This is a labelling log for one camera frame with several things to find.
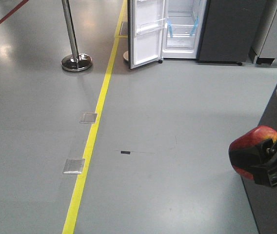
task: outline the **chrome stanchion base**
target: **chrome stanchion base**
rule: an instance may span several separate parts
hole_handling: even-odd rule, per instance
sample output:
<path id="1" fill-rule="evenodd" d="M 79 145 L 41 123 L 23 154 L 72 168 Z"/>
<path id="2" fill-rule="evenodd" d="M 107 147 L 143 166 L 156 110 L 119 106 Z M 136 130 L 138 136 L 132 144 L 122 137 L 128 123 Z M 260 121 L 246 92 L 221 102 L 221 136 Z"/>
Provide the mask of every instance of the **chrome stanchion base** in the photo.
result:
<path id="1" fill-rule="evenodd" d="M 61 66 L 69 72 L 80 72 L 92 66 L 92 58 L 87 54 L 79 54 L 79 61 L 75 62 L 72 55 L 64 57 Z"/>

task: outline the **yellow floor line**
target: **yellow floor line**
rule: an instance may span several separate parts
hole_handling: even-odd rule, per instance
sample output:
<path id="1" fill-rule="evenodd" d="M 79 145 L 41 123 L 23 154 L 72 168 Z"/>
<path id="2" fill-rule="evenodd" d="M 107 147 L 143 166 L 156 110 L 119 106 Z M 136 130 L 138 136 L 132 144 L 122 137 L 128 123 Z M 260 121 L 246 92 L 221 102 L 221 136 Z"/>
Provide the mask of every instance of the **yellow floor line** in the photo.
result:
<path id="1" fill-rule="evenodd" d="M 99 129 L 100 117 L 101 117 L 101 113 L 102 113 L 102 110 L 104 107 L 104 102 L 106 99 L 106 94 L 107 94 L 111 74 L 113 71 L 114 63 L 115 63 L 115 58 L 116 58 L 117 49 L 118 49 L 118 45 L 119 45 L 118 33 L 121 29 L 121 22 L 122 22 L 122 18 L 123 18 L 125 10 L 126 10 L 126 0 L 123 0 L 119 19 L 118 19 L 118 24 L 117 24 L 116 31 L 115 31 L 114 45 L 113 45 L 113 48 L 112 48 L 112 51 L 110 54 L 108 67 L 106 70 L 102 88 L 100 90 L 98 103 L 96 105 L 95 113 L 98 114 L 97 120 L 96 120 L 96 123 L 91 126 L 88 140 L 85 145 L 85 149 L 84 149 L 84 153 L 83 153 L 83 158 L 85 159 L 85 164 L 83 167 L 82 174 L 78 175 L 77 180 L 76 180 L 76 184 L 75 184 L 74 191 L 73 191 L 73 194 L 71 197 L 71 202 L 69 205 L 66 221 L 65 221 L 63 231 L 62 231 L 63 234 L 73 234 L 75 231 L 75 226 L 76 226 L 76 222 L 77 222 L 78 211 L 79 211 L 79 207 L 80 207 L 80 203 L 81 203 L 81 199 L 82 199 L 82 194 L 83 194 L 84 186 L 85 186 L 86 179 L 87 179 L 87 173 L 88 173 L 89 166 L 90 166 L 90 161 L 91 161 L 91 157 L 92 157 L 92 153 L 93 153 L 94 144 L 96 141 L 97 132 Z"/>

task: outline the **metal floor plate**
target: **metal floor plate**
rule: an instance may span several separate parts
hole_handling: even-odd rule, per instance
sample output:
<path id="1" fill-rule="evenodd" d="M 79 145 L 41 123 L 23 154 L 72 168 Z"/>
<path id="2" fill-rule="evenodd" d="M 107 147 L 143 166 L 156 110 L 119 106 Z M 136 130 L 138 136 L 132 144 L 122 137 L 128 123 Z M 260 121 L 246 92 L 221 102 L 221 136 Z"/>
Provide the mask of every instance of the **metal floor plate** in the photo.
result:
<path id="1" fill-rule="evenodd" d="M 96 113 L 83 113 L 80 118 L 80 123 L 95 123 L 97 116 Z"/>
<path id="2" fill-rule="evenodd" d="M 67 159 L 63 170 L 64 174 L 80 175 L 82 174 L 85 159 Z"/>

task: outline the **refrigerator door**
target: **refrigerator door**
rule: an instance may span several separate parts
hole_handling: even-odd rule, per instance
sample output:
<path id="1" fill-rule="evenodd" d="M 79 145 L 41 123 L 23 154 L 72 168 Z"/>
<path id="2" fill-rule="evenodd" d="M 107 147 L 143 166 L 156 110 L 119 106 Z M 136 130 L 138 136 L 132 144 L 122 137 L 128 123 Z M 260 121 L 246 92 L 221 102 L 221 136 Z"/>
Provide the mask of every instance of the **refrigerator door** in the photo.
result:
<path id="1" fill-rule="evenodd" d="M 129 68 L 162 59 L 165 0 L 128 0 Z"/>

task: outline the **black floor mark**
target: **black floor mark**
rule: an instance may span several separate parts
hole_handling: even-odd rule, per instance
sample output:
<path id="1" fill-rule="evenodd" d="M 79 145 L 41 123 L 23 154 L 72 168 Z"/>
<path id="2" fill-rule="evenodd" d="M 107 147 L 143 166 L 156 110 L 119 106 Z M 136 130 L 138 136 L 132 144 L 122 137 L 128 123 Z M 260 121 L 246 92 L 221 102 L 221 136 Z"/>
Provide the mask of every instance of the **black floor mark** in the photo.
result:
<path id="1" fill-rule="evenodd" d="M 131 152 L 130 151 L 121 151 L 122 154 L 129 155 Z"/>

